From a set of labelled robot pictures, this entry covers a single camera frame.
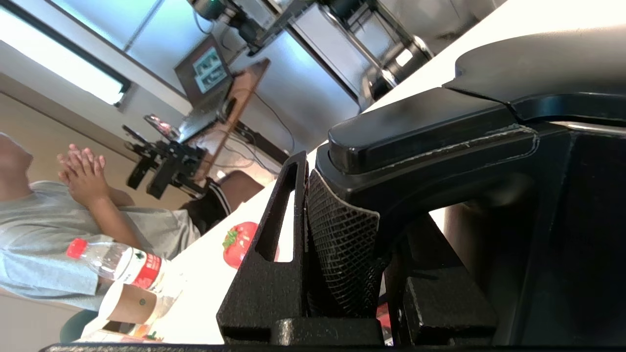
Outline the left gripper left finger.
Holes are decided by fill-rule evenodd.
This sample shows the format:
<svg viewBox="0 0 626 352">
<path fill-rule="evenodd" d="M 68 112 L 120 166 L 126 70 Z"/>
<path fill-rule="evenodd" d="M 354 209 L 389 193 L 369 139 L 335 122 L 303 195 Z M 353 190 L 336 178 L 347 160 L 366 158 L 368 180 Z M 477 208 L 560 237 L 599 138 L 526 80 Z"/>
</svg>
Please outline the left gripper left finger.
<svg viewBox="0 0 626 352">
<path fill-rule="evenodd" d="M 306 152 L 291 156 L 280 170 L 250 249 L 217 312 L 217 325 L 226 344 L 268 344 L 275 323 L 306 316 L 304 205 L 308 175 Z M 288 234 L 293 258 L 275 262 L 289 209 L 293 211 L 293 229 Z"/>
</svg>

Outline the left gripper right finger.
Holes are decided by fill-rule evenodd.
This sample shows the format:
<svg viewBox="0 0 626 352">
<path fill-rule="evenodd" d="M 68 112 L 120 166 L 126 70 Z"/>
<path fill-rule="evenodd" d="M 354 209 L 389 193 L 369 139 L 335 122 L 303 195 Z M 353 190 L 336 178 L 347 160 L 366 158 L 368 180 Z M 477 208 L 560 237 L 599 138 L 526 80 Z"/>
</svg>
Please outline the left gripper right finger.
<svg viewBox="0 0 626 352">
<path fill-rule="evenodd" d="M 498 317 L 429 215 L 401 232 L 384 272 L 396 346 L 488 346 Z"/>
</svg>

